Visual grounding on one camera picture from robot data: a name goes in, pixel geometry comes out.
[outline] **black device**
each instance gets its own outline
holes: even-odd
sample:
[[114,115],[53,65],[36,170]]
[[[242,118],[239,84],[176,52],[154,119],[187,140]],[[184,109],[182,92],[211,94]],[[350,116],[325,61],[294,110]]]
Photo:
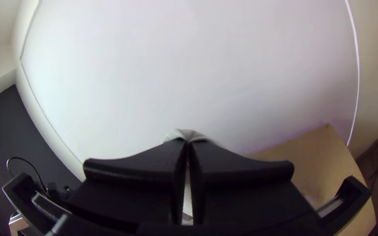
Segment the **black device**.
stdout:
[[[88,159],[83,168],[86,181],[62,205],[26,174],[3,191],[46,236],[334,235],[370,197],[348,177],[334,199],[342,204],[322,216],[291,183],[292,163],[251,160],[207,141],[175,139],[128,158]],[[186,171],[192,226],[181,225]]]

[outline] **wooden board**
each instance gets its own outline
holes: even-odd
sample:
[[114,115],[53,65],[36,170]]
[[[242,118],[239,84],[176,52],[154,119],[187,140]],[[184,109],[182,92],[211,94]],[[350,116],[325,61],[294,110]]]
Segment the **wooden board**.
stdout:
[[[366,185],[351,153],[329,124],[245,156],[256,160],[291,161],[295,168],[291,181],[304,196],[312,196],[314,208],[332,199],[348,176],[352,175]],[[369,199],[339,235],[368,235],[375,224],[373,203]]]

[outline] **black plastic mount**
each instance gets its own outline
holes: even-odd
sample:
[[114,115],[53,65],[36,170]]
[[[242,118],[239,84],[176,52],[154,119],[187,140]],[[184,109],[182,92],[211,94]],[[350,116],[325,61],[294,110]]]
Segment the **black plastic mount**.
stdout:
[[[181,225],[187,170],[193,226]],[[292,163],[251,160],[183,139],[128,158],[88,159],[84,172],[86,181],[62,207],[37,194],[25,174],[3,190],[30,225],[48,236],[333,235],[370,197],[349,177],[337,194],[343,204],[320,218],[291,183]]]

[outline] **black wall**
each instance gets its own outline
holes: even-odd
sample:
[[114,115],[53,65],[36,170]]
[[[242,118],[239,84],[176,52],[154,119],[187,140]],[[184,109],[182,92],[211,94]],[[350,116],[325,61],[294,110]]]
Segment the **black wall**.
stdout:
[[[76,189],[80,181],[64,166],[44,141],[30,119],[15,86],[0,94],[0,224],[6,226],[14,208],[5,197],[2,186],[10,179],[6,161],[12,156],[31,162],[40,173],[43,182],[55,182],[58,189],[65,185]],[[10,162],[14,175],[25,172],[38,180],[36,173],[27,163],[20,160]]]

